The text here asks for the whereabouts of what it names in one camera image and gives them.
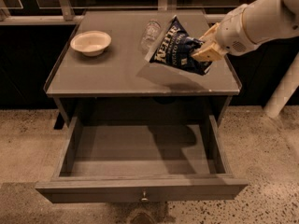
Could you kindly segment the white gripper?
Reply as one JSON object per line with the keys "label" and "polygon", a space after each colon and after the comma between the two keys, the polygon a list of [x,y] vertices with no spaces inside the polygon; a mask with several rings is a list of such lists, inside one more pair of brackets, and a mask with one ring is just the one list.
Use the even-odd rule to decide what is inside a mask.
{"label": "white gripper", "polygon": [[201,37],[204,43],[191,56],[198,62],[214,62],[221,60],[227,53],[234,56],[254,51],[258,45],[248,37],[243,22],[243,15],[247,4],[227,13],[221,23],[216,22]]}

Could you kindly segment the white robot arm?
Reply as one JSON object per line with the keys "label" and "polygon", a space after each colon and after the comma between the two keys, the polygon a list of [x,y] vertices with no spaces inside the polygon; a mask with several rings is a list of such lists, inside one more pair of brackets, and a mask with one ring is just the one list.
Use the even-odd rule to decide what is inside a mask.
{"label": "white robot arm", "polygon": [[274,118],[297,89],[299,0],[256,0],[228,12],[200,38],[192,56],[228,56],[243,83],[235,105],[260,105]]}

